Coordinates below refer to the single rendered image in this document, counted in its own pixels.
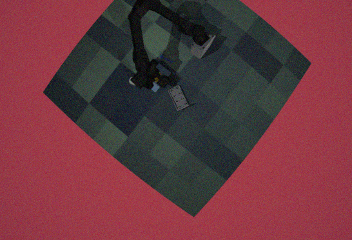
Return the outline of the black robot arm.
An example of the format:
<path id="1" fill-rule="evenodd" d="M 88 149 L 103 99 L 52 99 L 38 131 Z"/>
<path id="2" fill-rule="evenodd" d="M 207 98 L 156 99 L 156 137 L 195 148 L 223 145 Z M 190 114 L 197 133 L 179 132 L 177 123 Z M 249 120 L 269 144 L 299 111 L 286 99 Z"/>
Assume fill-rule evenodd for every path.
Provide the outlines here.
<path id="1" fill-rule="evenodd" d="M 148 12 L 148 10 L 157 12 L 166 19 L 169 19 L 172 23 L 175 23 L 179 27 L 179 31 L 185 35 L 192 36 L 192 39 L 197 45 L 202 46 L 210 39 L 205 33 L 204 26 L 196 25 L 191 21 L 184 20 L 169 8 L 166 8 L 159 0 L 137 0 L 128 15 L 131 28 L 130 31 L 133 39 L 132 57 L 137 71 L 130 80 L 140 89 L 143 86 L 147 89 L 152 89 L 155 79 L 151 79 L 150 77 L 156 74 L 156 67 L 159 64 L 154 59 L 150 62 L 142 40 L 141 18 Z"/>

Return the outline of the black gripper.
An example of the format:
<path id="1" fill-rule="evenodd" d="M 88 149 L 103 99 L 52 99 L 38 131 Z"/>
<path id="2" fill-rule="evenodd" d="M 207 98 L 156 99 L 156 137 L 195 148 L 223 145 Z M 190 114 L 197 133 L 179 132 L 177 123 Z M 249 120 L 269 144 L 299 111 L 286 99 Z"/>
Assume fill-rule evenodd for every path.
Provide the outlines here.
<path id="1" fill-rule="evenodd" d="M 156 68 L 157 69 L 157 68 Z M 157 72 L 154 76 L 150 77 L 151 79 L 154 78 L 159 78 L 159 80 L 156 82 L 159 86 L 161 86 L 162 88 L 165 88 L 165 86 L 169 83 L 170 78 L 166 75 L 160 75 L 159 74 L 159 69 L 157 69 Z"/>

